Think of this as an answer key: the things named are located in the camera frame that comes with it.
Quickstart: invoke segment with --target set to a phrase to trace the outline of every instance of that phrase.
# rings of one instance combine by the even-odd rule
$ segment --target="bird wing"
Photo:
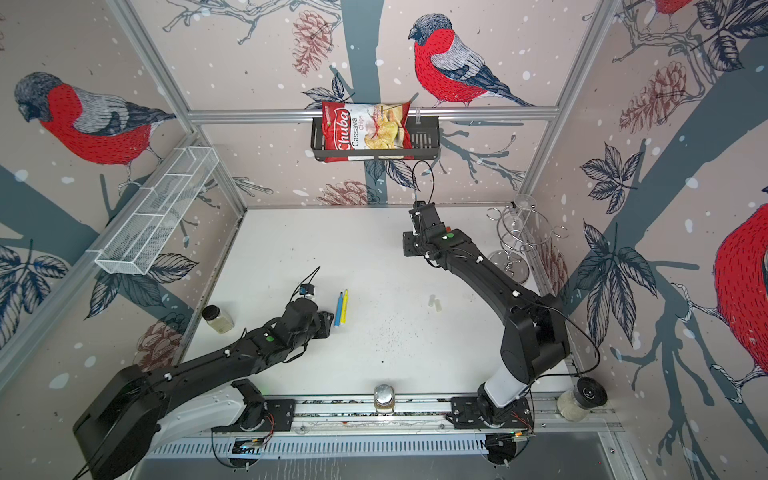
[[[83,107],[74,129],[89,135],[112,136],[124,131],[128,122],[126,101],[117,95],[92,94],[72,87]]]
[[[159,108],[142,107],[116,95],[73,89],[83,106],[83,113],[74,122],[74,128],[84,134],[111,137],[176,117]]]
[[[448,51],[433,55],[430,60],[446,77],[466,84],[471,84],[468,81],[485,67],[485,60],[480,54],[464,45],[458,35],[453,35]]]

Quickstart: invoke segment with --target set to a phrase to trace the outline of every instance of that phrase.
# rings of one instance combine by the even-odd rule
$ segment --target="blue marker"
[[[336,318],[333,321],[334,326],[339,326],[341,322],[341,307],[344,304],[344,292],[339,293],[339,305],[336,307]]]

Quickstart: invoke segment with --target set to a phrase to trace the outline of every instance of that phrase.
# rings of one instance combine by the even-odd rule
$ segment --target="yellow marker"
[[[341,304],[341,323],[346,323],[346,301],[349,299],[349,290],[344,290],[344,303]]]

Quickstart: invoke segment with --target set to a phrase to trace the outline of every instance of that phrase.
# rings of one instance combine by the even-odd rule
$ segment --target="white wire basket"
[[[96,258],[107,273],[145,275],[197,197],[219,157],[210,147],[178,150],[176,160]]]

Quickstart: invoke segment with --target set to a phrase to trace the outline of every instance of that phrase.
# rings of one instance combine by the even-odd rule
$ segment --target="bird head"
[[[423,47],[427,40],[429,40],[429,36],[441,28],[453,28],[448,17],[442,13],[422,15],[413,24],[413,28],[411,28],[408,38],[416,40],[416,43]]]
[[[36,71],[18,81],[13,94],[22,117],[26,121],[36,118],[41,121],[53,120],[48,108],[48,93],[61,84],[59,77],[43,71]]]

